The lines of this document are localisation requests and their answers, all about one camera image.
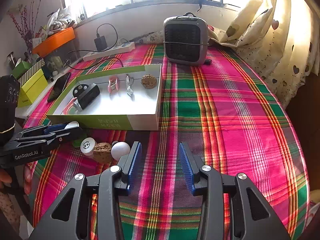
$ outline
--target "yellow box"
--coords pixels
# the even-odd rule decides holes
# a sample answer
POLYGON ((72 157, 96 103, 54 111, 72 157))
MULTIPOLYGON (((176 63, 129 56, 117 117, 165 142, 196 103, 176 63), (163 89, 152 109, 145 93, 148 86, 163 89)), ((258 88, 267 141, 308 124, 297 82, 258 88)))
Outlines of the yellow box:
POLYGON ((43 75, 42 69, 39 69, 29 80, 21 87, 18 99, 18 107, 31 105, 41 92, 47 87, 48 82, 43 75))

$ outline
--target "green and white box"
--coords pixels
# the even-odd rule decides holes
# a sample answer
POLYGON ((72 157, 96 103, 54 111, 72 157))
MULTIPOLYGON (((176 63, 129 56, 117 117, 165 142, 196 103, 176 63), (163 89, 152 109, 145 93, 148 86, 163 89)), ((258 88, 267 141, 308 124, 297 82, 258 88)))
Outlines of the green and white box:
POLYGON ((161 103, 161 64, 122 67, 76 77, 56 99, 47 116, 53 124, 77 121, 81 127, 112 130, 158 130, 161 103), (134 78, 133 95, 127 95, 125 78, 134 78), (141 78, 151 74, 157 86, 145 89, 141 78), (119 90, 108 92, 109 77, 117 76, 119 90), (97 84, 100 95, 84 110, 74 115, 64 115, 63 109, 73 98, 73 89, 81 84, 97 84))

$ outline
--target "gray space heater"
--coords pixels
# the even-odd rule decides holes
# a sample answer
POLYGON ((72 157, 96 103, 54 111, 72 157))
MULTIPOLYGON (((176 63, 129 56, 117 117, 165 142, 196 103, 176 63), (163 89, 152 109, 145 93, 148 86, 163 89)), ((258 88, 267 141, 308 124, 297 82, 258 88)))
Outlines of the gray space heater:
POLYGON ((205 61, 208 49, 208 25, 197 17, 175 16, 163 23, 164 52, 171 61, 198 66, 205 61))

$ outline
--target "finger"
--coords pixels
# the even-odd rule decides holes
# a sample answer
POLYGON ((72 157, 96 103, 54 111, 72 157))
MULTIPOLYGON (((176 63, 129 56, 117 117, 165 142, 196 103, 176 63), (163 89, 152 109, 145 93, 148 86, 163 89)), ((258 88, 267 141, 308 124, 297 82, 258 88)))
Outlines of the finger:
POLYGON ((29 166, 24 166, 24 179, 26 182, 30 182, 31 181, 31 170, 29 168, 29 166))
POLYGON ((25 182, 24 183, 24 193, 27 195, 31 192, 31 183, 25 182))
POLYGON ((3 181, 4 183, 11 183, 12 179, 9 176, 9 174, 7 172, 5 172, 5 170, 0 169, 0 181, 3 181))

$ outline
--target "green round object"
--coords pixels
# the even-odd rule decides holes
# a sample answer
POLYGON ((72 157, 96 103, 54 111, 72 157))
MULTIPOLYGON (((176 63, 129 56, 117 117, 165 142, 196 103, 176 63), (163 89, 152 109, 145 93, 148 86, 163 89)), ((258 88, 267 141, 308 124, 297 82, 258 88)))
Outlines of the green round object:
POLYGON ((87 134, 85 134, 85 133, 84 133, 83 135, 81 135, 81 137, 80 137, 79 139, 74 140, 74 141, 72 142, 73 147, 74 147, 74 148, 80 148, 82 141, 83 141, 84 139, 86 139, 87 137, 88 137, 88 136, 87 136, 87 134))

